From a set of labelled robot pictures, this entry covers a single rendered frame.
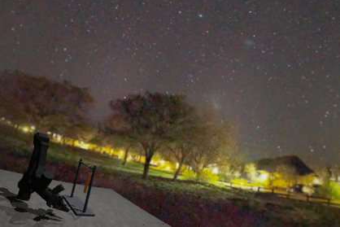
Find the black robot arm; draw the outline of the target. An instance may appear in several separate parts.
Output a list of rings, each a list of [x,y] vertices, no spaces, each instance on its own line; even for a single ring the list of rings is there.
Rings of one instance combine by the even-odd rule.
[[[28,201],[31,193],[34,193],[35,191],[41,196],[41,193],[43,193],[52,182],[54,174],[45,168],[49,141],[50,139],[47,134],[34,134],[34,150],[30,159],[28,171],[23,175],[23,178],[20,179],[17,185],[20,190],[16,199]],[[52,194],[59,194],[62,190],[64,190],[64,188],[63,185],[60,184],[53,188],[53,190],[50,190],[50,192]]]

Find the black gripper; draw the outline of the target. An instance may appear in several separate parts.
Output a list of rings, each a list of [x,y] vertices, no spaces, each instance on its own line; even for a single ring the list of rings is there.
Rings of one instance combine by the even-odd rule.
[[[41,198],[46,201],[46,205],[49,207],[52,205],[53,208],[57,210],[68,212],[69,209],[63,203],[63,197],[58,196],[57,194],[52,194],[50,190],[51,189],[48,187],[43,191],[43,193],[41,193]]]

